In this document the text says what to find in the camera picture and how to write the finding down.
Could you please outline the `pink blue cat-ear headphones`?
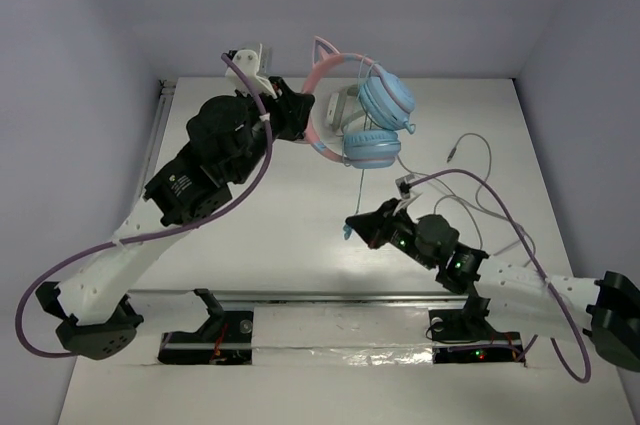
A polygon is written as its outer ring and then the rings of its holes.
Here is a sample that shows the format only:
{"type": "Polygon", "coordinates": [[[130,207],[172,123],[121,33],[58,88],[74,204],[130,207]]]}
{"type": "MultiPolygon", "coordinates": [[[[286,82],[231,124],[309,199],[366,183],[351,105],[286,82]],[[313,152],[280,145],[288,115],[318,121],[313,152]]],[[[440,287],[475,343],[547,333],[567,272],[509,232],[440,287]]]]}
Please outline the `pink blue cat-ear headphones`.
{"type": "Polygon", "coordinates": [[[341,52],[328,40],[316,36],[312,46],[312,69],[302,92],[312,94],[334,68],[346,63],[359,65],[359,100],[365,111],[365,127],[345,132],[339,153],[330,149],[309,119],[304,141],[324,158],[360,170],[387,168],[401,151],[398,132],[415,132],[410,116],[416,108],[413,93],[396,75],[386,71],[368,55],[341,52]]]}

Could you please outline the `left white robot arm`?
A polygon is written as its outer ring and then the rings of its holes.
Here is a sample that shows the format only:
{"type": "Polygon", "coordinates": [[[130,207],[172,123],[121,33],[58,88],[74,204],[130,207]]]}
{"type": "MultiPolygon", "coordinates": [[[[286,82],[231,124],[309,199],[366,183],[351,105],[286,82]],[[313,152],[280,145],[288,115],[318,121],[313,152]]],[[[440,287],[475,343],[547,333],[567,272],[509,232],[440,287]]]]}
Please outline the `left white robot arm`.
{"type": "Polygon", "coordinates": [[[37,288],[43,310],[60,321],[56,335],[67,352],[103,360],[129,345],[143,321],[128,302],[129,289],[196,223],[233,201],[231,186],[264,167],[275,140],[302,137],[313,96],[280,77],[269,82],[274,94],[207,100],[187,121],[187,143],[145,185],[112,241],[86,253],[73,276],[37,288]]]}

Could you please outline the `white grey headphones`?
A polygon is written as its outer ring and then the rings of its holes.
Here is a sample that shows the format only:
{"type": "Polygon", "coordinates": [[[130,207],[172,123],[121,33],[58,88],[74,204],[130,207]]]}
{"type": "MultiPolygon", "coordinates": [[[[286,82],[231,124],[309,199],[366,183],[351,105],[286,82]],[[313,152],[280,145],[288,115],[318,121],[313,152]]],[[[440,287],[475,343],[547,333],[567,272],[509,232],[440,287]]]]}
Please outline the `white grey headphones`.
{"type": "Polygon", "coordinates": [[[345,132],[363,129],[365,119],[357,85],[343,87],[330,95],[324,124],[334,135],[342,137],[345,132]]]}

